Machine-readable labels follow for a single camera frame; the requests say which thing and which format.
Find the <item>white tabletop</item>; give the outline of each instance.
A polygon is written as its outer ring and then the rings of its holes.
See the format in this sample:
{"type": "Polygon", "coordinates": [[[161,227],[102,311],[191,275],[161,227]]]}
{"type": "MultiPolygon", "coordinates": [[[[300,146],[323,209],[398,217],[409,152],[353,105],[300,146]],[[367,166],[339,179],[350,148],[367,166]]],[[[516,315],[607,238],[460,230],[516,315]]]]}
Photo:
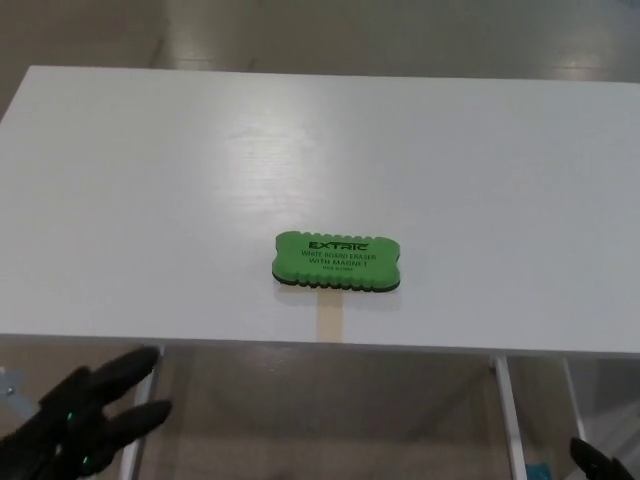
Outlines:
{"type": "Polygon", "coordinates": [[[345,343],[640,353],[640,87],[37,67],[0,125],[0,333],[314,342],[285,230],[382,235],[345,343]]]}

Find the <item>gray floor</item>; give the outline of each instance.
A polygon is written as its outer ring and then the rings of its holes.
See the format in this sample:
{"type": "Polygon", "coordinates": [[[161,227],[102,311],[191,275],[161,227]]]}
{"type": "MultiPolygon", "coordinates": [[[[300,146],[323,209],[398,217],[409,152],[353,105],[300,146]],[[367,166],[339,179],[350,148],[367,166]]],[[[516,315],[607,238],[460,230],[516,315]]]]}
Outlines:
{"type": "MultiPolygon", "coordinates": [[[[0,115],[31,64],[636,82],[638,3],[0,0],[0,115]]],[[[35,398],[122,348],[5,341],[0,364],[35,398]]],[[[484,357],[199,347],[170,349],[165,367],[177,406],[145,479],[509,477],[484,357]]],[[[558,362],[513,370],[527,458],[561,478],[573,430],[558,362]]],[[[16,424],[0,407],[0,428],[16,424]]]]}

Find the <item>table leg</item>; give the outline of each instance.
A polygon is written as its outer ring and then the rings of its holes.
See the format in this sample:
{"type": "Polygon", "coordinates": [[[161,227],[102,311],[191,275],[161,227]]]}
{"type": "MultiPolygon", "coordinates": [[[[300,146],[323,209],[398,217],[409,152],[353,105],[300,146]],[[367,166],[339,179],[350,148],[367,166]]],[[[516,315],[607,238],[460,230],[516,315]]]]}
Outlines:
{"type": "Polygon", "coordinates": [[[507,357],[494,358],[500,401],[502,403],[502,416],[507,434],[507,447],[509,449],[509,461],[511,462],[511,478],[513,480],[527,480],[527,471],[524,463],[524,451],[520,426],[516,414],[516,404],[513,398],[511,377],[507,357]]]}
{"type": "MultiPolygon", "coordinates": [[[[164,345],[160,345],[160,354],[164,356],[164,345]]],[[[160,372],[160,362],[153,371],[138,384],[136,388],[136,394],[134,397],[134,406],[147,403],[151,399],[155,381],[160,372]]],[[[140,469],[140,461],[142,459],[142,452],[144,450],[144,440],[136,440],[131,445],[127,446],[122,452],[122,460],[120,461],[120,474],[118,478],[120,480],[136,480],[140,469]]]]}

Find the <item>extra logo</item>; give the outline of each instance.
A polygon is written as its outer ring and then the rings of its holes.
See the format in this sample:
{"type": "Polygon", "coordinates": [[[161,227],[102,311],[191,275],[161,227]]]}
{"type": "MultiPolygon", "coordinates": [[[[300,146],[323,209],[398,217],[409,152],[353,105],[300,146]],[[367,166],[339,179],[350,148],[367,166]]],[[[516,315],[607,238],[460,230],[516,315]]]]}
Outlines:
{"type": "Polygon", "coordinates": [[[348,243],[348,242],[309,242],[309,248],[320,250],[327,248],[329,250],[359,250],[365,251],[369,247],[368,243],[348,243]]]}

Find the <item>robotic hand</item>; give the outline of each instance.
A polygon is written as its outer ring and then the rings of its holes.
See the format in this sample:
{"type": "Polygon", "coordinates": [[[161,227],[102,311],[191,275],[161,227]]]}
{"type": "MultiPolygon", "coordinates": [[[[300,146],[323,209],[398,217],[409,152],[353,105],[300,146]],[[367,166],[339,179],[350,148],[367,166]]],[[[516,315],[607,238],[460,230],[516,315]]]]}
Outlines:
{"type": "Polygon", "coordinates": [[[578,438],[571,439],[571,458],[585,474],[587,480],[634,480],[617,458],[609,459],[604,453],[578,438]]]}
{"type": "Polygon", "coordinates": [[[40,410],[0,440],[1,480],[76,480],[104,470],[118,450],[144,437],[169,416],[160,400],[107,418],[103,408],[153,370],[153,347],[118,357],[95,371],[80,367],[39,402],[40,410]]]}

